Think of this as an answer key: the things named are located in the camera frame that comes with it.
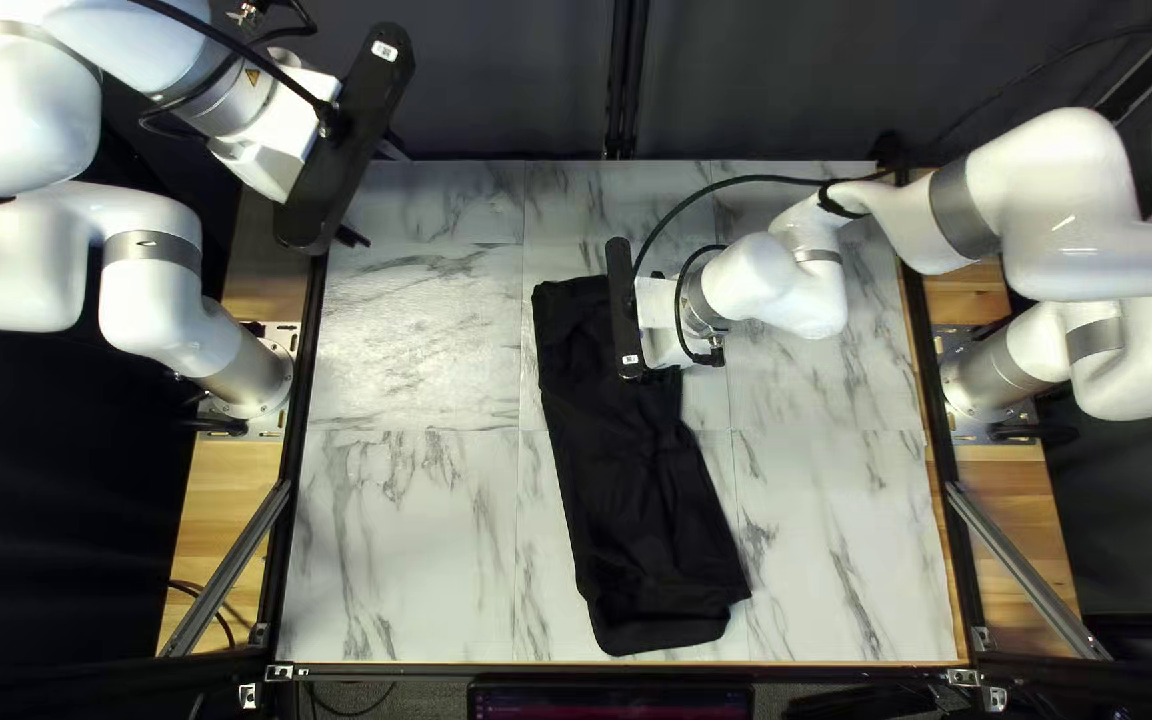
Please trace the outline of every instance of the mounting plate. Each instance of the mounting plate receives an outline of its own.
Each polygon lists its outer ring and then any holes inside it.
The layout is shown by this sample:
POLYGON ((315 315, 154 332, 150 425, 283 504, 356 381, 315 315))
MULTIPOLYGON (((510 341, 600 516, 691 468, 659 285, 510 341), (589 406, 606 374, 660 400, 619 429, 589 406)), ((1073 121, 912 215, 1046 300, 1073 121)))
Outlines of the mounting plate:
MULTIPOLYGON (((253 323, 243 324, 250 327, 253 323)), ((260 329, 260 332, 256 333, 257 335, 260 335, 262 332, 264 333, 262 342, 270 350, 290 355, 295 365, 296 351, 301 349, 301 323, 257 321, 255 325, 258 325, 260 329)), ((291 397, 290 393, 288 393, 287 397, 288 400, 291 397)), ((221 432, 200 432, 198 439, 204 439, 209 442, 282 442, 282 435, 287 433, 288 400, 283 400, 278 408, 264 414, 264 416, 252 417, 248 420, 248 434, 232 435, 221 432)), ((198 416, 222 417, 226 415, 221 410, 225 404, 222 400, 209 395, 198 402, 198 416)))
MULTIPOLYGON (((972 329, 976 329, 975 325, 932 325, 937 356, 967 351, 972 343, 976 343, 971 339, 972 329)), ((1034 445, 1038 442, 1032 437, 991 439, 990 425, 1031 425, 1038 423, 1038 412, 1034 410, 1032 399, 1026 397, 1013 404, 1011 408, 1007 408, 1006 411, 1007 419, 1001 423, 982 423, 975 417, 956 411, 950 407, 950 403, 946 402, 945 416, 950 420, 954 445, 1034 445)))

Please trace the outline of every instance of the marble table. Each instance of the marble table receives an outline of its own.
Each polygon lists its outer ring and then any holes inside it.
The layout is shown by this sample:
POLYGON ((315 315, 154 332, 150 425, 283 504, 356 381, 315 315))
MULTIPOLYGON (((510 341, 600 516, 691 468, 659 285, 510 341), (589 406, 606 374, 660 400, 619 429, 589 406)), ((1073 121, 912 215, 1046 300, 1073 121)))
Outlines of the marble table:
MULTIPOLYGON (((689 370, 696 431, 752 598, 704 646, 602 653, 576 592, 536 391, 531 288, 598 274, 674 204, 746 173, 867 162, 374 162, 335 248, 278 655, 296 662, 939 662, 956 659, 897 270, 843 230, 850 319, 758 323, 689 370)), ((726 188, 645 270, 765 228, 811 188, 726 188)))

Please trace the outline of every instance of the wooden table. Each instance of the wooden table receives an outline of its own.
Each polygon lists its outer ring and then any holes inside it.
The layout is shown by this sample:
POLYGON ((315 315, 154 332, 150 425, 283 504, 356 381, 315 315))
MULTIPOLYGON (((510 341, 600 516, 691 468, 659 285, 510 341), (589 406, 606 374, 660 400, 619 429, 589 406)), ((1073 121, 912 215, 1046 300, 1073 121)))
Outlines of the wooden table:
MULTIPOLYGON (((281 250, 270 237, 272 205, 247 191, 240 205, 238 230, 230 256, 223 304, 240 320, 298 320, 309 276, 309 262, 281 250)), ((1007 317, 1007 301, 998 260, 925 278, 932 324, 985 324, 1007 317)), ((220 560, 248 524, 262 499, 278 479, 281 445, 220 442, 200 439, 185 492, 181 533, 176 543, 173 578, 206 583, 220 560)), ((963 446, 956 450, 961 480, 980 499, 985 511, 1002 528, 1030 562, 1075 611, 1078 609, 1056 503, 1040 446, 963 446)), ((938 524, 946 560, 945 509, 934 483, 929 454, 938 524)), ((1016 581, 990 552, 976 545, 976 564, 985 619, 1000 649, 1009 652, 1071 655, 1024 598, 1016 581)), ((264 573, 264 551, 257 551, 229 593, 222 611, 240 643, 247 641, 244 622, 256 616, 264 573)), ((950 576, 952 593, 955 579, 950 576)), ((164 609, 160 646, 180 622, 192 598, 173 591, 164 609)), ((967 658, 957 604, 955 637, 958 655, 967 658)), ((228 642, 213 621, 196 652, 222 650, 228 642)))

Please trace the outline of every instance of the black garment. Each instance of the black garment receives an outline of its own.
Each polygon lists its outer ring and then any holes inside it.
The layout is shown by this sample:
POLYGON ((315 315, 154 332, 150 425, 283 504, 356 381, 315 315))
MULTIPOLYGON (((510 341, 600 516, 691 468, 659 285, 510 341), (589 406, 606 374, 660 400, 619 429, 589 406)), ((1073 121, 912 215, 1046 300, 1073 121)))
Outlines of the black garment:
POLYGON ((696 435, 682 372, 616 377, 605 276, 536 286, 540 397, 576 588, 604 652, 722 636, 749 585, 696 435))

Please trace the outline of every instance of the black cable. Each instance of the black cable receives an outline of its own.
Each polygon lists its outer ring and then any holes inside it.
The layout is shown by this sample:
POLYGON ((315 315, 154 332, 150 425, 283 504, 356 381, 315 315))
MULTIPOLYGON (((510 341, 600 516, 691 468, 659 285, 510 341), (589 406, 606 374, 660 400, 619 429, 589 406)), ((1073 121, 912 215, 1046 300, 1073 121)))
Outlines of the black cable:
MULTIPOLYGON (((198 591, 194 590, 192 588, 189 588, 188 585, 182 584, 180 581, 168 581, 168 588, 170 588, 174 591, 180 591, 183 592, 184 594, 191 596, 195 599, 198 599, 198 596, 200 594, 198 593, 198 591)), ((229 639, 229 650, 234 650, 236 646, 238 646, 238 644, 234 642, 234 631, 229 629, 229 623, 227 623, 226 619, 223 619, 220 615, 219 611, 215 612, 215 621, 220 623, 220 629, 226 631, 226 638, 229 639)))
POLYGON ((696 263, 696 257, 700 257, 705 252, 713 252, 715 250, 727 250, 726 244, 707 244, 706 247, 696 250, 688 256, 688 258, 682 263, 682 270, 679 272, 679 282, 673 287, 673 331, 679 335, 679 344, 682 346, 682 351, 688 354, 692 363, 696 365, 714 365, 718 358, 718 351, 714 355, 696 355, 688 348, 688 339, 682 335, 682 311, 680 305, 682 303, 682 286, 685 285, 688 280, 688 270, 691 268, 691 264, 696 263))
POLYGON ((730 188, 734 184, 742 184, 746 182, 776 182, 782 184, 805 184, 805 185, 811 185, 812 188, 821 188, 826 183, 846 182, 850 180, 857 180, 857 181, 877 180, 888 173, 894 173, 894 172, 896 172, 896 168, 887 170, 878 170, 874 173, 870 173, 865 176, 861 176, 859 179, 843 179, 843 180, 795 179, 795 176, 790 175, 752 174, 752 175, 737 175, 734 176, 733 179, 727 179, 725 181, 718 181, 715 183, 707 184, 705 188, 700 188, 696 192, 689 195, 688 198, 682 203, 673 206, 673 209, 669 210, 668 213, 666 213, 666 215, 664 215, 664 218, 661 218, 660 221, 655 223, 655 227, 651 228, 651 233, 647 234, 647 238, 643 241, 643 248, 638 249, 638 253, 634 258, 634 274, 635 275, 638 274, 638 270, 643 266, 644 257, 649 255, 649 249, 651 248, 651 244, 655 242, 655 238, 664 230, 664 227, 667 223, 669 223, 669 221, 675 219, 675 217, 677 217, 679 213, 682 213, 683 210, 687 210, 689 205, 696 203, 696 200, 699 200, 702 197, 710 195, 711 192, 714 192, 715 189, 730 188))
POLYGON ((300 26, 282 26, 272 29, 265 35, 256 36, 248 45, 264 45, 268 40, 278 40, 280 37, 308 37, 319 31, 319 25, 313 22, 313 16, 302 6, 301 0, 285 0, 285 6, 291 8, 301 20, 300 26))
MULTIPOLYGON (((195 582, 191 582, 191 581, 172 581, 172 582, 176 583, 176 584, 182 584, 182 585, 184 585, 187 588, 191 588, 192 590, 199 591, 199 592, 202 592, 205 589, 203 585, 200 585, 198 583, 195 583, 195 582)), ((226 611, 228 611, 234 616, 234 620, 238 621, 238 624, 242 626, 243 629, 248 629, 248 630, 252 629, 252 622, 250 620, 248 620, 247 617, 243 617, 242 613, 238 613, 237 611, 235 611, 234 606, 229 605, 229 600, 228 599, 221 600, 220 607, 223 607, 226 611)))
POLYGON ((1024 82, 1024 81, 1026 81, 1029 78, 1032 78, 1033 75, 1043 73, 1045 69, 1054 66, 1056 62, 1060 62, 1061 60, 1064 60, 1066 58, 1069 58, 1071 55, 1077 55, 1078 53, 1081 53, 1083 50, 1086 50, 1087 47, 1094 47, 1094 46, 1101 44, 1102 41, 1119 40, 1121 37, 1127 37, 1129 35, 1152 35, 1152 23, 1137 24, 1137 25, 1128 25, 1128 26, 1119 28, 1115 31, 1113 31, 1112 33, 1108 33, 1108 35, 1105 35, 1105 36, 1101 36, 1101 37, 1097 37, 1097 39, 1094 39, 1094 40, 1079 41, 1078 45, 1074 45, 1073 47, 1064 48, 1062 52, 1058 53, 1055 56, 1048 58, 1048 59, 1044 60, 1043 62, 1038 62, 1037 66, 1032 66, 1032 68, 1023 71, 1022 74, 1016 75, 1016 77, 1014 77, 1010 81, 1007 81, 1006 83, 1001 84, 998 90, 994 90, 988 97, 986 97, 980 103, 977 103, 972 107, 969 107, 965 113, 963 113, 963 114, 961 114, 961 115, 957 116, 957 120, 950 122, 948 124, 948 127, 946 127, 945 129, 942 129, 939 132, 939 135, 937 135, 937 137, 934 137, 932 139, 932 142, 930 143, 930 146, 934 149, 941 142, 945 142, 946 139, 948 139, 954 134, 954 130, 958 129, 960 126, 963 126, 963 122, 967 122, 971 115, 979 113, 982 109, 984 109, 984 107, 987 107, 991 103, 993 103, 994 100, 998 100, 999 97, 1002 97, 1002 94, 1006 91, 1011 90, 1014 86, 1016 86, 1016 84, 1021 84, 1022 82, 1024 82))
MULTIPOLYGON (((313 689, 313 683, 304 683, 304 689, 310 694, 310 708, 313 710, 314 707, 321 707, 323 710, 326 710, 327 712, 333 713, 339 718, 362 718, 364 714, 380 707, 380 704, 382 704, 382 702, 385 702, 389 697, 389 694, 394 692, 394 688, 396 687, 397 683, 389 683, 389 687, 386 688, 385 692, 380 695, 380 699, 378 699, 373 704, 369 705, 367 707, 363 707, 362 710, 344 712, 343 710, 336 710, 335 707, 332 707, 326 702, 324 702, 323 698, 319 697, 319 694, 313 689)), ((313 717, 317 718, 317 710, 313 710, 313 717)))
POLYGON ((248 434, 248 422, 235 417, 181 417, 173 424, 182 431, 196 433, 229 433, 234 437, 248 434))

